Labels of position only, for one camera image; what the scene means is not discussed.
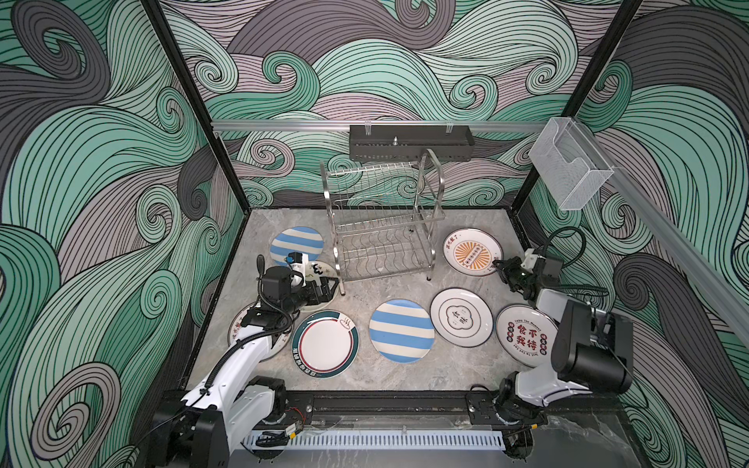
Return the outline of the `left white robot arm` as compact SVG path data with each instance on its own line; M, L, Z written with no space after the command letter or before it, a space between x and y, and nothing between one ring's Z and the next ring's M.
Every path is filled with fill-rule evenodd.
M282 417L282 380L256 376L257 365L288 333L298 312L328 303L339 293L337 277L306 279L304 264L259 267L257 299L234 343L212 370L181 397L167 397L144 436L147 467L226 467L232 452L267 417Z

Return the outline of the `white plate cloud emblem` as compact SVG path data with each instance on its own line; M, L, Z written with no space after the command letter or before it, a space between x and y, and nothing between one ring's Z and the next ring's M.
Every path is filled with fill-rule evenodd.
M462 288L442 290L429 308L438 335L453 345L475 348L488 341L495 327L489 305L475 292Z

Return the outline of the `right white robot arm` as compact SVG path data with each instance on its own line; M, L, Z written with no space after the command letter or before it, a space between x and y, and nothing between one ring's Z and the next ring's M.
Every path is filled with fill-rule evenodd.
M519 257L493 266L521 304L506 306L495 320L504 350L525 366L509 374L495 392L499 419L508 424L540 419L560 400L594 393L620 395L633 382L633 324L595 308L579 294L598 294L592 285L563 285L559 266L538 259L526 269Z

